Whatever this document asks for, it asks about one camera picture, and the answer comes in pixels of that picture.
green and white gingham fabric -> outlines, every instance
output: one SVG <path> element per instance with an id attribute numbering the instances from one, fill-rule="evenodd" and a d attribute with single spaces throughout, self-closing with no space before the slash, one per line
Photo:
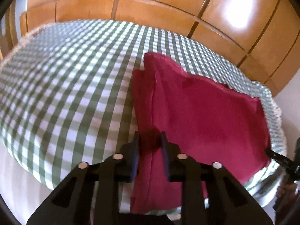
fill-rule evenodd
<path id="1" fill-rule="evenodd" d="M 280 109 L 271 92 L 207 47 L 179 34 L 113 20 L 77 20 L 42 30 L 2 66 L 0 134 L 11 156 L 54 189 L 81 161 L 102 162 L 132 140 L 137 124 L 131 96 L 134 68 L 148 51 L 185 71 L 260 97 L 271 147 L 285 154 Z M 250 190 L 277 165 L 259 171 Z M 129 211 L 132 185 L 122 189 Z"/>

red cloth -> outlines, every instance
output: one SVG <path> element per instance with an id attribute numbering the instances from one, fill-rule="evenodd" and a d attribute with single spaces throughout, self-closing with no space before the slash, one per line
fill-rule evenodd
<path id="1" fill-rule="evenodd" d="M 270 137 L 259 98 L 190 75 L 171 58 L 144 55 L 133 71 L 133 102 L 141 134 L 138 174 L 130 210 L 145 213 L 181 205 L 181 184 L 163 171 L 159 133 L 198 162 L 221 162 L 241 183 L 266 167 Z"/>

white wall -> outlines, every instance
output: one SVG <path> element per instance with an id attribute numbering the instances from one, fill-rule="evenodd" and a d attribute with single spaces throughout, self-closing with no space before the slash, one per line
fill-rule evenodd
<path id="1" fill-rule="evenodd" d="M 275 97 L 282 110 L 282 127 L 288 144 L 288 157 L 294 158 L 296 140 L 300 137 L 300 69 Z"/>
<path id="2" fill-rule="evenodd" d="M 16 0 L 15 22 L 18 41 L 21 39 L 20 16 L 27 11 L 27 0 Z"/>

